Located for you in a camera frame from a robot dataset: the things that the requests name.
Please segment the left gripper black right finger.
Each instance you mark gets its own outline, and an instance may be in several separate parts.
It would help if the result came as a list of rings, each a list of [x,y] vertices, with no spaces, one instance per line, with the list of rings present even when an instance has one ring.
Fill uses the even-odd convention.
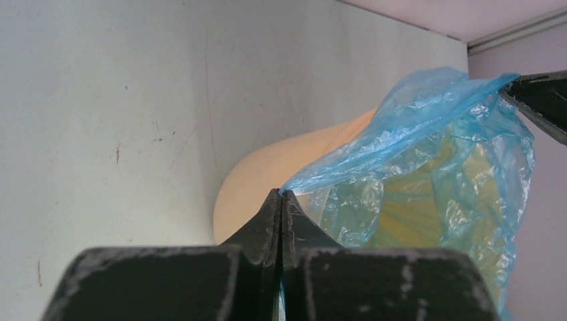
[[[345,248],[281,195],[287,320],[497,320],[479,270],[444,248]]]

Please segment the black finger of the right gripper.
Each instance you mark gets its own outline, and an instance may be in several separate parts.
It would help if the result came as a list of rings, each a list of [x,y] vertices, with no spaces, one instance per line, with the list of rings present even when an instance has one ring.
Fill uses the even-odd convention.
[[[500,90],[540,130],[566,145],[566,71],[520,76]]]

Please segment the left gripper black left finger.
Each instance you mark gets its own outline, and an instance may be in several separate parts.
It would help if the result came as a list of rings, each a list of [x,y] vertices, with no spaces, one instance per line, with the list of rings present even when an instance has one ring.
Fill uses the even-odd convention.
[[[43,320],[277,320],[281,196],[219,245],[92,247],[64,272]]]

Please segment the yellow capybara trash bin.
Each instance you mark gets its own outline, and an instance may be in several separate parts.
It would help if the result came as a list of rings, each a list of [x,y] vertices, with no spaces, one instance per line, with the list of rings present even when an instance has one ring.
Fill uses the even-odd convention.
[[[248,222],[265,194],[300,169],[353,140],[373,111],[265,146],[240,161],[217,196],[213,230],[225,241]],[[446,135],[438,153],[417,170],[384,182],[378,225],[367,247],[450,247],[478,265],[497,309],[504,311],[514,247],[506,245],[499,191],[482,146]]]

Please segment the blue plastic trash bag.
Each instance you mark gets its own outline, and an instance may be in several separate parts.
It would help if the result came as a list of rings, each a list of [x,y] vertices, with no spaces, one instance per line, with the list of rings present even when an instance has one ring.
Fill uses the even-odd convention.
[[[502,320],[536,162],[534,136],[500,90],[449,67],[401,79],[353,138],[288,179],[345,247],[446,247],[479,268]]]

